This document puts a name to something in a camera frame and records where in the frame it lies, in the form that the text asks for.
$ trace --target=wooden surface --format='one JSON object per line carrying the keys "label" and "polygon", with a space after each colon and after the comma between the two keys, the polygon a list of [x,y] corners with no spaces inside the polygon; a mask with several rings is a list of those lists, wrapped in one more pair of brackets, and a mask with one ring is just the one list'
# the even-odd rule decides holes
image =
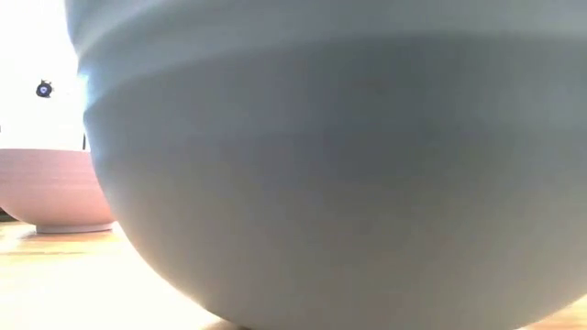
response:
{"label": "wooden surface", "polygon": [[[124,234],[0,223],[0,329],[234,329],[156,275]],[[587,297],[525,330],[587,330]]]}

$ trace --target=bowl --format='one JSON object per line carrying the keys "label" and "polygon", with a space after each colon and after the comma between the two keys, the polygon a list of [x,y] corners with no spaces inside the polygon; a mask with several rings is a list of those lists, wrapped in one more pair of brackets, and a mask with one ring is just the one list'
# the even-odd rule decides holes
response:
{"label": "bowl", "polygon": [[0,149],[0,201],[39,233],[102,231],[114,222],[86,151]]}
{"label": "bowl", "polygon": [[494,330],[587,292],[585,8],[68,15],[97,176],[174,286],[257,330]]}

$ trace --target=bowl base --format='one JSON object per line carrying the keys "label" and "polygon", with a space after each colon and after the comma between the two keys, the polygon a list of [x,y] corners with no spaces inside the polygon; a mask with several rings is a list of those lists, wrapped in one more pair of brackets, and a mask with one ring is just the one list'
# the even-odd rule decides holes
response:
{"label": "bowl base", "polygon": [[112,229],[112,224],[100,225],[37,225],[39,234],[77,234],[106,231]]}

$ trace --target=white wall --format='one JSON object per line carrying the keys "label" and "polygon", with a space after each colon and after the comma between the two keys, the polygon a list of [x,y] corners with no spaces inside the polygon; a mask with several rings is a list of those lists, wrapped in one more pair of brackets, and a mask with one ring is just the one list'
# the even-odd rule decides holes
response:
{"label": "white wall", "polygon": [[[83,88],[62,0],[0,0],[0,148],[80,149]],[[50,99],[35,95],[52,81]]]}

